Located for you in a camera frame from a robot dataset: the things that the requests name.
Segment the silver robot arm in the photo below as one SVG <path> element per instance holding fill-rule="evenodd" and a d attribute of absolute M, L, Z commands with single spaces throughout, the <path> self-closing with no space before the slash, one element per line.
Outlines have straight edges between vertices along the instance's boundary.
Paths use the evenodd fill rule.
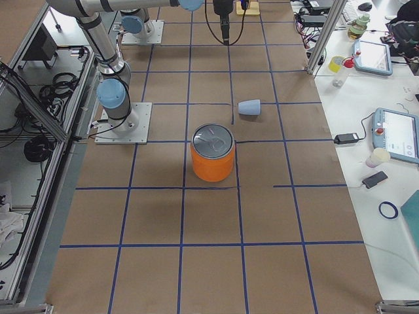
<path fill-rule="evenodd" d="M 131 70 L 124 61 L 119 47 L 105 30 L 101 12 L 125 12 L 145 24 L 148 9 L 154 7 L 181 7 L 195 11 L 202 1 L 49 1 L 58 12 L 74 17 L 95 53 L 103 82 L 99 83 L 97 96 L 107 113 L 107 133 L 131 133 L 137 128 L 139 118 L 133 112 L 129 84 Z"/>
<path fill-rule="evenodd" d="M 210 33 L 215 36 L 212 31 L 207 15 L 207 1 L 172 1 L 175 7 L 180 6 L 188 11 L 195 11 L 204 5 L 204 15 L 206 17 L 206 23 L 210 30 Z M 233 11 L 233 1 L 213 1 L 213 11 L 218 15 L 220 20 L 221 35 L 224 45 L 229 45 L 230 40 L 230 19 L 229 14 Z M 148 35 L 154 31 L 152 23 L 150 22 L 149 13 L 147 9 L 132 9 L 132 10 L 121 10 L 121 22 L 122 27 L 125 31 L 139 35 L 143 33 Z"/>

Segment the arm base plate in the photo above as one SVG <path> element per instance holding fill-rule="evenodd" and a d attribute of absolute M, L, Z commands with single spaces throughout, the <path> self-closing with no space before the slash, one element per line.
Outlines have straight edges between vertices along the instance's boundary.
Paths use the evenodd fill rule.
<path fill-rule="evenodd" d="M 164 20 L 149 20 L 143 22 L 136 19 L 125 19 L 121 22 L 124 34 L 122 45 L 160 44 L 164 29 Z"/>
<path fill-rule="evenodd" d="M 95 136 L 95 143 L 98 145 L 145 145 L 148 140 L 149 126 L 152 113 L 152 103 L 131 103 L 132 110 L 123 124 L 113 130 L 118 122 L 110 119 L 98 126 L 99 135 Z"/>

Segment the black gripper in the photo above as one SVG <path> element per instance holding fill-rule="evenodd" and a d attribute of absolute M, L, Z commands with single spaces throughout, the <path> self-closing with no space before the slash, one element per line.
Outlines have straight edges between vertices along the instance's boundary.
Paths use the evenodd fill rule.
<path fill-rule="evenodd" d="M 233 11 L 233 0 L 213 0 L 213 11 L 220 19 L 221 29 L 230 26 L 229 14 Z"/>

